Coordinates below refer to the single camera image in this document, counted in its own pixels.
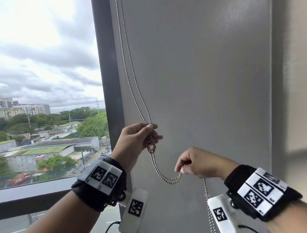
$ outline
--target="sky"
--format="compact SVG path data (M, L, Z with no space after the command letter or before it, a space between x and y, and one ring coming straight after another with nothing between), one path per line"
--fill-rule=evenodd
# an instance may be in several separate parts
M104 108L91 0L0 1L0 97Z

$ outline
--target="black wrist strap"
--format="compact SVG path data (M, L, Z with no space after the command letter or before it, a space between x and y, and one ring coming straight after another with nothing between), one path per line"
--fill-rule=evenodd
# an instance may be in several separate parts
M107 205L116 205L127 189L126 179L127 174L122 166L108 157L91 163L78 176L78 180L72 185L72 191L89 207L102 212Z
M238 166L225 180L227 195L234 205L252 218L268 222L279 215L292 201L299 200L302 195L290 188L263 169L248 165ZM278 199L270 198L270 194L281 194Z

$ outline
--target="cable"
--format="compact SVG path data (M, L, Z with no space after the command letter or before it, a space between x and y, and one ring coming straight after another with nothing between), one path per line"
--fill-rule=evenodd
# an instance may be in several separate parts
M111 223L111 224L109 225L109 227L107 228L106 233L108 232L108 230L110 229L110 227L111 227L113 224L120 224L120 221L116 221L116 222Z
M247 229L250 229L251 231L255 232L255 233L259 233L258 231L254 230L253 228L251 227L248 227L248 226L245 226L245 225L238 225L239 228L247 228Z

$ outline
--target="cloud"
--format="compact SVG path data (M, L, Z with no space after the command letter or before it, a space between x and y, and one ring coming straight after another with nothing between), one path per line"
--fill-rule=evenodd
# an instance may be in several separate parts
M46 19L56 33L53 38L59 38L59 42L42 47L0 38L0 97L13 97L23 104L46 103L53 112L74 106L94 106L96 98L103 103L91 2L73 2L75 9L71 17L46 8ZM7 9L14 8L11 1L5 4L10 5ZM22 17L12 20L21 21ZM13 34L19 33L17 29L11 30Z

